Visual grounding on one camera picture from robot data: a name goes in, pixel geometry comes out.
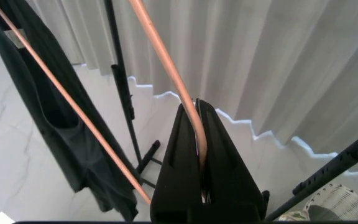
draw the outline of hanging clothing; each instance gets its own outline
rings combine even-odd
[[[92,104],[56,38],[25,0],[3,1],[0,8],[26,36],[66,91],[141,182],[120,145]],[[125,220],[137,214],[132,185],[73,111],[30,53],[0,17],[0,54],[5,66],[71,188],[89,187],[100,209],[115,208]]]

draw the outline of floor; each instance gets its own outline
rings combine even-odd
[[[112,133],[134,166],[137,165],[114,79],[98,70],[75,66]],[[152,95],[152,86],[138,86],[129,78],[135,108],[134,126],[144,154],[156,140],[162,143],[155,157],[162,160],[177,107],[177,96]],[[300,139],[280,145],[271,133],[255,136],[250,121],[233,121],[218,110],[228,133],[260,190],[269,190],[268,213],[291,197],[291,190],[333,155],[315,155]],[[150,163],[143,176],[156,182],[159,166]],[[358,193],[358,173],[346,172],[333,182]],[[153,189],[144,186],[150,196]],[[150,220],[149,206],[137,195],[135,221]],[[0,58],[0,212],[19,220],[122,220],[115,210],[107,213],[85,189],[74,194],[45,145]]]

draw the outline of clothing label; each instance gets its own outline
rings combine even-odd
[[[27,39],[27,37],[25,36],[24,30],[23,29],[19,29],[19,32],[23,35],[23,37],[25,39]],[[4,31],[4,33],[6,34],[7,38],[9,38],[9,40],[11,40],[13,42],[13,44],[18,48],[18,49],[22,49],[24,48],[24,45],[22,44],[22,42],[19,40],[19,38],[15,35],[15,33],[13,32],[13,30],[7,30]]]

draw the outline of clothes hanger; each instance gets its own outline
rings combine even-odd
[[[91,130],[91,132],[94,134],[95,138],[100,142],[100,144],[102,145],[104,150],[106,150],[106,152],[109,154],[111,159],[117,164],[117,166],[121,170],[121,172],[125,175],[125,177],[129,180],[129,182],[135,187],[135,189],[140,193],[140,195],[143,197],[143,199],[148,204],[150,204],[151,203],[150,197],[147,195],[147,193],[142,188],[142,186],[140,186],[140,184],[138,183],[136,178],[131,174],[129,169],[120,160],[120,158],[117,156],[117,154],[114,152],[114,150],[108,144],[108,142],[105,140],[105,138],[99,132],[99,130],[96,128],[96,126],[87,117],[87,115],[85,115],[84,111],[82,111],[82,109],[75,103],[73,98],[67,93],[66,89],[64,89],[64,87],[56,79],[55,75],[49,70],[49,68],[44,63],[44,61],[42,61],[42,59],[38,56],[38,54],[35,52],[35,50],[28,43],[28,41],[26,41],[26,39],[19,32],[19,30],[12,23],[12,21],[5,15],[5,13],[1,10],[1,8],[0,8],[0,16],[4,19],[6,24],[11,28],[13,33],[15,33],[17,38],[22,42],[24,47],[29,51],[31,56],[33,56],[34,60],[40,65],[41,69],[45,72],[45,74],[48,76],[50,81],[55,85],[55,87],[63,95],[63,97],[67,100],[67,102],[70,104],[70,106],[75,110],[75,112],[78,114],[78,116],[84,121],[85,125],[89,128],[89,130]]]
[[[155,29],[155,26],[142,0],[129,0],[129,2],[131,3],[132,8],[134,9],[140,23],[142,24],[143,29],[147,34],[147,37],[149,38],[155,51],[157,52],[157,55],[160,58],[165,70],[175,84],[175,88],[178,90],[180,101],[183,103],[186,114],[189,117],[191,125],[196,133],[198,157],[200,160],[200,171],[201,173],[203,173],[206,160],[207,145],[205,131],[201,119],[196,111],[193,101],[191,100],[189,92],[187,91],[186,86],[181,79],[181,76],[179,75],[175,64],[173,63],[172,58],[169,56],[167,48],[162,42],[160,35]]]

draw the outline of pleated curtain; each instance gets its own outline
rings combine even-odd
[[[110,75],[116,61],[102,0],[28,0],[73,64]],[[144,0],[193,98],[256,135],[315,153],[358,138],[358,1]],[[130,4],[114,0],[127,74],[175,89]]]

